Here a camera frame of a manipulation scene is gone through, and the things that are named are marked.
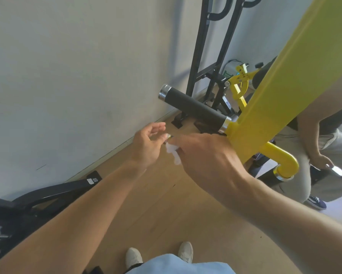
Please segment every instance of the sneaker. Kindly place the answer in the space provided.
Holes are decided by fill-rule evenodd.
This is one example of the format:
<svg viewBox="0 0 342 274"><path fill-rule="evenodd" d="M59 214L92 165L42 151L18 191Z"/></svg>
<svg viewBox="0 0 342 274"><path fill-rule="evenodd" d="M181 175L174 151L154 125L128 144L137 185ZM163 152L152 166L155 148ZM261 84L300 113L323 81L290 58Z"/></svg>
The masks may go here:
<svg viewBox="0 0 342 274"><path fill-rule="evenodd" d="M193 262L193 246L190 242L183 242L179 248L179 254L177 255L184 262L192 263Z"/></svg>
<svg viewBox="0 0 342 274"><path fill-rule="evenodd" d="M126 269L137 263L143 263L141 253L135 248L129 248L125 254Z"/></svg>
<svg viewBox="0 0 342 274"><path fill-rule="evenodd" d="M307 199L307 202L308 204L319 210L325 210L327 208L326 203L315 196L310 195Z"/></svg>

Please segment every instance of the yellow metal frame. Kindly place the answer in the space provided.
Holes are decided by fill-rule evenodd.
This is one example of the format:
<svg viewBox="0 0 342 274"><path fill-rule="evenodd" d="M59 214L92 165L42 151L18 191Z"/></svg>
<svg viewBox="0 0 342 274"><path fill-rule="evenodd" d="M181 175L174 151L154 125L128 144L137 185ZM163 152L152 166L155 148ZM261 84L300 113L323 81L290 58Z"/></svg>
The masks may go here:
<svg viewBox="0 0 342 274"><path fill-rule="evenodd" d="M342 76L342 0L312 2L246 105L243 94L255 73L228 80L242 114L225 133L242 162L260 151L288 178L298 171L297 161L268 141Z"/></svg>

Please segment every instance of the navy sneaker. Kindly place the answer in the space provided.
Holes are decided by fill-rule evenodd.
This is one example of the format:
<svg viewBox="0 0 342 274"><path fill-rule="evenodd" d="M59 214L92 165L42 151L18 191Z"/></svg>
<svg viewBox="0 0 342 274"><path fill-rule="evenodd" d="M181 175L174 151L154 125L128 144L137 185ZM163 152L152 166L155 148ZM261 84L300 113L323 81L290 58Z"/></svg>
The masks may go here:
<svg viewBox="0 0 342 274"><path fill-rule="evenodd" d="M319 210L325 210L327 205L324 201L320 200L318 197L310 195L307 199L308 204Z"/></svg>

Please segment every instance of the light blue shirt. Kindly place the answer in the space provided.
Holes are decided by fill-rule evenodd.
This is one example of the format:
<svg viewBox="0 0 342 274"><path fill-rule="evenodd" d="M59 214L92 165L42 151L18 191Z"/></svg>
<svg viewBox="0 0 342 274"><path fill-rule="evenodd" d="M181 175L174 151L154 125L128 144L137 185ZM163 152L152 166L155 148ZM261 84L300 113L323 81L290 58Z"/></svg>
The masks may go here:
<svg viewBox="0 0 342 274"><path fill-rule="evenodd" d="M127 274L236 274L227 263L187 263L173 254L155 257Z"/></svg>

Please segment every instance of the baseboard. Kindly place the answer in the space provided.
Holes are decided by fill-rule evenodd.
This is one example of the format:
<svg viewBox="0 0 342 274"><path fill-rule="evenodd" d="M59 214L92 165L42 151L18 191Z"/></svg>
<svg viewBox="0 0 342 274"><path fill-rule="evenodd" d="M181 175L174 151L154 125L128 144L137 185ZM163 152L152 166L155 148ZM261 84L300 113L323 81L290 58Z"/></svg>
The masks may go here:
<svg viewBox="0 0 342 274"><path fill-rule="evenodd" d="M206 89L201 90L200 92L198 92L196 94L195 99L200 98L201 96L203 96L206 92ZM166 119L168 119L169 117L171 117L173 114L177 113L177 109L173 109L170 112L168 112L167 114L165 114L164 116L162 116L160 119L158 119L156 122L163 122ZM129 138L128 140L124 141L122 144L120 144L118 147L116 147L115 149L113 149L112 151L110 151L109 153L107 153L105 156L101 157L100 159L98 159L97 161L95 161L93 164L87 166L85 169L81 170L80 172L78 172L76 175L74 175L73 177L71 177L70 179L68 179L66 182L72 182L72 181L76 181L81 179L83 176L87 175L88 173L90 173L91 171L93 171L96 167L98 167L101 163L107 161L108 159L110 159L113 155L115 155L116 153L120 152L121 150L123 150L125 147L127 147L129 144L131 144L133 142L133 137Z"/></svg>

